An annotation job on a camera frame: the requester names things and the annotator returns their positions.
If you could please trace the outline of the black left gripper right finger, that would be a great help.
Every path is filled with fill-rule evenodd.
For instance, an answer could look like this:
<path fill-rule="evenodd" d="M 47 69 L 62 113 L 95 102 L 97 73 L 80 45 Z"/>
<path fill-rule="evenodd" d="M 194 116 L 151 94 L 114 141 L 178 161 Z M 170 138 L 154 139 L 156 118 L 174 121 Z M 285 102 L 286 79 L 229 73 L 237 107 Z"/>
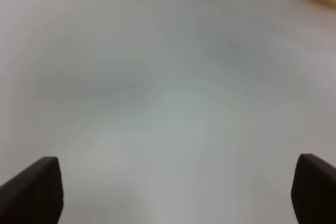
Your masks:
<path fill-rule="evenodd" d="M 334 224 L 335 167 L 313 154 L 301 154 L 291 201 L 299 224 Z"/>

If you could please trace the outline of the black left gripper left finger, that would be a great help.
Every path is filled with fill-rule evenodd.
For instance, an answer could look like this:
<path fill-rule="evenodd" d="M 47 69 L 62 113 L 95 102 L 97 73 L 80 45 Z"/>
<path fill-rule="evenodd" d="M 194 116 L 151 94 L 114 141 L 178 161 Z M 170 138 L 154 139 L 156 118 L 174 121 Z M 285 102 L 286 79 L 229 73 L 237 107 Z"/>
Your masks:
<path fill-rule="evenodd" d="M 1 223 L 58 223 L 63 207 L 57 157 L 42 157 L 1 185 Z"/>

